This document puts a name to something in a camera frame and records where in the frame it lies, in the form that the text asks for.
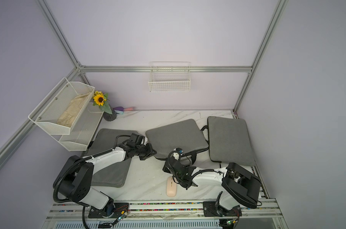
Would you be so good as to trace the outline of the grey laptop bag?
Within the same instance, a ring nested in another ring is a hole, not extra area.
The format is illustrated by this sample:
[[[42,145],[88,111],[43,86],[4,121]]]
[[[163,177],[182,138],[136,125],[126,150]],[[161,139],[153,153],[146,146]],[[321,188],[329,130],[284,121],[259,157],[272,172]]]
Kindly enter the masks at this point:
[[[115,140],[122,143],[136,134],[135,130],[106,129],[99,130],[89,150],[84,156],[92,156],[97,153],[114,148]],[[131,158],[123,159],[122,156],[102,156],[101,161],[94,165],[91,185],[98,187],[121,188],[124,186],[130,168]]]
[[[216,163],[256,165],[246,121],[210,116],[202,130],[208,130],[209,158]]]
[[[150,129],[145,133],[148,142],[157,152],[157,160],[166,160],[169,153],[181,148],[187,156],[208,150],[209,144],[193,119],[188,119],[163,127]]]

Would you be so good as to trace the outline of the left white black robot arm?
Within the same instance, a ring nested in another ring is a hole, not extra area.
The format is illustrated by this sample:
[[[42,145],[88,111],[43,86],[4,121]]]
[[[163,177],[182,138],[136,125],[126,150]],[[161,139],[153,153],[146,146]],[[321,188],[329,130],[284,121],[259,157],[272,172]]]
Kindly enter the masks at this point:
[[[53,200],[56,203],[73,202],[96,210],[104,218],[114,215],[114,200],[91,187],[93,176],[102,169],[126,159],[138,156],[146,160],[157,154],[145,136],[132,133],[118,135],[111,149],[91,156],[71,156],[53,184]]]

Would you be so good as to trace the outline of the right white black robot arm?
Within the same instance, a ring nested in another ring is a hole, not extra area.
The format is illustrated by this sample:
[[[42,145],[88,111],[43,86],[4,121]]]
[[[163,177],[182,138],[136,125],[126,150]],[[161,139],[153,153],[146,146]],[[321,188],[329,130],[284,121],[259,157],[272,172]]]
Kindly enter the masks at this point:
[[[261,180],[236,163],[229,163],[225,168],[202,169],[194,166],[183,165],[171,156],[165,161],[162,169],[173,176],[173,180],[182,188],[214,186],[224,190],[218,194],[217,208],[232,210],[243,205],[256,209],[262,204],[258,200]]]

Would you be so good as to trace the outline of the pink computer mouse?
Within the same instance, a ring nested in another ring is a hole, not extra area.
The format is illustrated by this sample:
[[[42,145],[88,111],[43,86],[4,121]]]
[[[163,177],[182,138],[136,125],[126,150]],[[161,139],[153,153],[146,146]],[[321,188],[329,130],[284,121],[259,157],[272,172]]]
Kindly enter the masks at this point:
[[[176,196],[176,192],[177,192],[177,184],[174,182],[174,178],[168,177],[167,186],[166,186],[166,195],[168,197],[174,197]]]

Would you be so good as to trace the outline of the pastel toy mushrooms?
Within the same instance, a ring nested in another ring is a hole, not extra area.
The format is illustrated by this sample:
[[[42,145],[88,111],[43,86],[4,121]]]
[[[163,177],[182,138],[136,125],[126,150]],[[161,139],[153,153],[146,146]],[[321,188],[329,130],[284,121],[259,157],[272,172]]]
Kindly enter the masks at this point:
[[[113,110],[117,113],[117,114],[123,114],[124,112],[129,112],[129,111],[134,111],[134,107],[127,107],[127,108],[124,108],[124,107],[115,107]]]

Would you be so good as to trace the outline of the lower white mesh shelf basket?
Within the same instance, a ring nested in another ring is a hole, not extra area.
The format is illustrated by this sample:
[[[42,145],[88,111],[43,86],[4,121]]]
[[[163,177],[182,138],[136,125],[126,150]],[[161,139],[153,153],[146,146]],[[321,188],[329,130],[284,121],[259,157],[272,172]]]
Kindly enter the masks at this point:
[[[68,151],[86,151],[102,119],[103,112],[89,103],[69,135],[62,135],[58,143]]]

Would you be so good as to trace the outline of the white mesh shelf basket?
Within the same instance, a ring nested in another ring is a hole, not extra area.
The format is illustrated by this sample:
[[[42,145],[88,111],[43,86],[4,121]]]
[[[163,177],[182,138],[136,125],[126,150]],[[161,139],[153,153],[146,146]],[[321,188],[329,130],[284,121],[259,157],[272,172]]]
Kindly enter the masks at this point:
[[[49,135],[69,135],[94,95],[95,87],[63,78],[48,96],[31,112],[28,119]],[[71,127],[57,124],[70,101],[79,94],[91,93]]]
[[[89,103],[69,135],[62,135],[58,143],[68,151],[86,151],[102,119],[103,112]]]

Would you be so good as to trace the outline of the artificial sunflower bouquet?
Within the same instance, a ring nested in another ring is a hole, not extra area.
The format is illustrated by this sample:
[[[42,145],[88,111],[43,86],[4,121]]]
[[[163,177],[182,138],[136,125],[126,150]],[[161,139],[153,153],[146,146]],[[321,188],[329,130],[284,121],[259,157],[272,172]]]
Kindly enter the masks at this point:
[[[93,95],[93,105],[98,106],[99,109],[107,114],[112,114],[112,108],[108,102],[108,93],[95,91]]]

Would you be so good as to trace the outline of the beige cloth in basket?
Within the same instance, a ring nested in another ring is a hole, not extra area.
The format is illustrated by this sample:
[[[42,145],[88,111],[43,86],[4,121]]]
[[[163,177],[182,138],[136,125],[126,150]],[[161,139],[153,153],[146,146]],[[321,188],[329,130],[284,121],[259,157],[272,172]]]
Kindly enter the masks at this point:
[[[79,115],[86,101],[89,100],[91,93],[79,94],[73,98],[66,110],[57,120],[57,124],[64,127],[71,127]]]

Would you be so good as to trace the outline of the upper white mesh shelf basket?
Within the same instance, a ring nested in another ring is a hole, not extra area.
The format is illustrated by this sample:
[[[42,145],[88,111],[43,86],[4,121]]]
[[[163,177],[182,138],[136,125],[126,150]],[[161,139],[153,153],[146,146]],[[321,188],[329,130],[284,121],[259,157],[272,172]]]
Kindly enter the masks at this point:
[[[63,78],[48,96],[31,112],[28,119],[49,135],[69,135],[94,95],[95,87]],[[70,101],[79,94],[91,93],[71,127],[57,124]]]

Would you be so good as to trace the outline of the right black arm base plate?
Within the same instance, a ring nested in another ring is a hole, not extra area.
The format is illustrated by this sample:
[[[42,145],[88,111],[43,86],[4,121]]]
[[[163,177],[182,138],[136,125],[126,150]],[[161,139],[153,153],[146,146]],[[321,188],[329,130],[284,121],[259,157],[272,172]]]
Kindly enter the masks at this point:
[[[231,210],[221,207],[214,201],[204,201],[203,214],[205,217],[241,217],[240,206],[235,206]]]

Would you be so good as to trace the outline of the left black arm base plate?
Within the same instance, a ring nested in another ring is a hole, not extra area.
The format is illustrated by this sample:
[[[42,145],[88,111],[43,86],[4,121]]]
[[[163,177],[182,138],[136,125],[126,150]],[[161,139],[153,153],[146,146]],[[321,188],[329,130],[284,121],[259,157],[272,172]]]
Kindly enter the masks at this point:
[[[129,203],[127,202],[115,202],[114,203],[114,208],[110,213],[107,213],[107,210],[99,210],[95,207],[91,207],[88,218],[89,219],[101,219],[101,218],[112,218],[112,219],[117,219],[122,215],[122,212],[128,212],[129,210]]]

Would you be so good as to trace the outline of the aluminium frame rails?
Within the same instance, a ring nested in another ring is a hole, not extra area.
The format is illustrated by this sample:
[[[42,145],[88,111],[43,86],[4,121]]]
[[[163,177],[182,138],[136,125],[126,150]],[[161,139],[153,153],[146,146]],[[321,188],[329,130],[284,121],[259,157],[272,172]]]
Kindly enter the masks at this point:
[[[47,1],[73,57],[36,1],[0,1],[0,151],[70,72],[114,106],[233,108],[279,1]]]

